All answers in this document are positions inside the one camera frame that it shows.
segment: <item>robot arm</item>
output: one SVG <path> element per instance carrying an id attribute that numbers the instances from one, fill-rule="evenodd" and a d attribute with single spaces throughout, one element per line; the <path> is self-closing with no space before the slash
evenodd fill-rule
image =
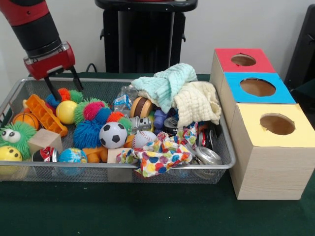
<path id="1" fill-rule="evenodd" d="M 49 80 L 51 75 L 70 70 L 77 89 L 83 89 L 72 48 L 60 40 L 45 0 L 0 0 L 0 11 L 28 55 L 24 58 L 27 70 L 35 79 L 45 79 L 56 100 L 61 96 Z"/>

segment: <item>mint green cloth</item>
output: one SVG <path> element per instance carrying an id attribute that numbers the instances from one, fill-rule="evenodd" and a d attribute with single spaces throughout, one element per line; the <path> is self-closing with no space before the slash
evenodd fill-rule
<path id="1" fill-rule="evenodd" d="M 156 73 L 153 77 L 140 77 L 131 82 L 139 91 L 145 91 L 150 100 L 158 102 L 164 113 L 172 108 L 174 97 L 186 82 L 196 81 L 195 69 L 188 64 L 176 64 L 165 71 Z"/>

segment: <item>washcloth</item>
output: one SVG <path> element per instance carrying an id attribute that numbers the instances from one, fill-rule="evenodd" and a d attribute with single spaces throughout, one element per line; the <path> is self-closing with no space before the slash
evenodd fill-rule
<path id="1" fill-rule="evenodd" d="M 196 131 L 198 123 L 189 129 L 180 130 L 176 136 L 169 138 L 168 134 L 160 132 L 157 140 L 147 143 L 143 148 L 123 151 L 117 155 L 116 162 L 135 164 L 140 162 L 136 171 L 143 177 L 163 174 L 180 163 L 189 163 L 192 154 L 185 145 L 196 146 Z"/>
<path id="2" fill-rule="evenodd" d="M 210 120 L 214 124 L 219 124 L 221 107 L 216 98 L 216 89 L 209 82 L 184 84 L 174 97 L 173 107 L 178 109 L 178 128 L 188 126 L 193 121 Z"/>
<path id="3" fill-rule="evenodd" d="M 195 69 L 191 65 L 180 63 L 156 73 L 153 77 L 140 77 L 131 84 L 140 91 L 139 96 L 150 99 L 164 113 L 168 113 L 174 97 L 184 83 L 196 80 Z"/>

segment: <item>smiley face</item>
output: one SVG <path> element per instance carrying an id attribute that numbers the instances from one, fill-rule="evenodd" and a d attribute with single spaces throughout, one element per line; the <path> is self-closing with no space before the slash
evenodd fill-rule
<path id="1" fill-rule="evenodd" d="M 0 147 L 0 161 L 22 161 L 21 153 L 14 147 Z"/>

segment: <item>yellow box top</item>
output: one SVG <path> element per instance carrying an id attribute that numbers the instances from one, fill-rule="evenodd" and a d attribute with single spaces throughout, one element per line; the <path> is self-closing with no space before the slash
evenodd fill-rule
<path id="1" fill-rule="evenodd" d="M 300 105 L 238 104 L 238 107 L 254 146 L 315 148 L 315 131 Z"/>

